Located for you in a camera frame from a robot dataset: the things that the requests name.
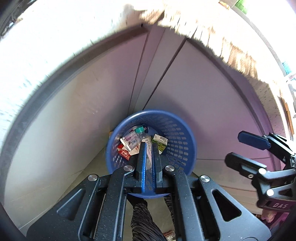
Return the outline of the blue plastic trash basket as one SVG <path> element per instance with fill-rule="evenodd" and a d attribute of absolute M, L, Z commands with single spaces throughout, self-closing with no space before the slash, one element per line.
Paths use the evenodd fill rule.
<path fill-rule="evenodd" d="M 193 132 L 189 126 L 177 115 L 164 110 L 144 110 L 135 113 L 124 119 L 111 134 L 106 149 L 106 164 L 109 173 L 113 173 L 116 169 L 131 164 L 131 156 L 137 155 L 140 149 L 140 143 L 131 150 L 130 159 L 126 161 L 117 152 L 117 146 L 121 144 L 120 138 L 130 132 L 135 131 L 136 127 L 148 126 L 148 134 L 152 137 L 158 134 L 168 139 L 168 145 L 161 156 L 168 158 L 170 165 L 176 169 L 183 171 L 186 175 L 192 173 L 197 157 L 197 143 Z M 147 151 L 144 158 L 144 174 L 145 182 L 142 192 L 138 197 L 144 199 L 159 198 L 162 195 L 155 193 L 156 174 L 153 165 L 147 163 Z"/>

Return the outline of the green white milk carton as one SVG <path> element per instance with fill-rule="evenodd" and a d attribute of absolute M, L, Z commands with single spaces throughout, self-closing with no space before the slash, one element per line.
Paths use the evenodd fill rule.
<path fill-rule="evenodd" d="M 168 139 L 156 133 L 152 137 L 152 142 L 158 145 L 159 154 L 162 154 L 168 145 Z"/>

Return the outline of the red white snack wrapper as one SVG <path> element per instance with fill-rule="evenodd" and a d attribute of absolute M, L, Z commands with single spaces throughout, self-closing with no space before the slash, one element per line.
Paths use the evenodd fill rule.
<path fill-rule="evenodd" d="M 119 153 L 120 156 L 122 156 L 126 161 L 130 160 L 130 153 L 129 151 L 125 148 L 123 144 L 119 144 L 117 146 L 117 152 Z"/>

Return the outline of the clear bottle teal cap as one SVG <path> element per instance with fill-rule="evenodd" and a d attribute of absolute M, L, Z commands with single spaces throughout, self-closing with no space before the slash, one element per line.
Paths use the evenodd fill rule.
<path fill-rule="evenodd" d="M 151 136 L 148 134 L 148 126 L 143 125 L 136 127 L 135 132 L 141 137 L 142 142 L 145 142 L 147 144 L 147 163 L 152 165 L 152 139 Z"/>

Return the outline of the pink checked table cloth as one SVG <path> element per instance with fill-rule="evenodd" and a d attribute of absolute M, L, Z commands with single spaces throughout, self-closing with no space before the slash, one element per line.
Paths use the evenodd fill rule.
<path fill-rule="evenodd" d="M 273 131 L 290 137 L 295 133 L 294 113 L 283 72 L 267 44 L 226 1 L 131 1 L 146 24 L 166 27 L 196 40 L 210 55 L 240 72 L 251 84 Z"/>

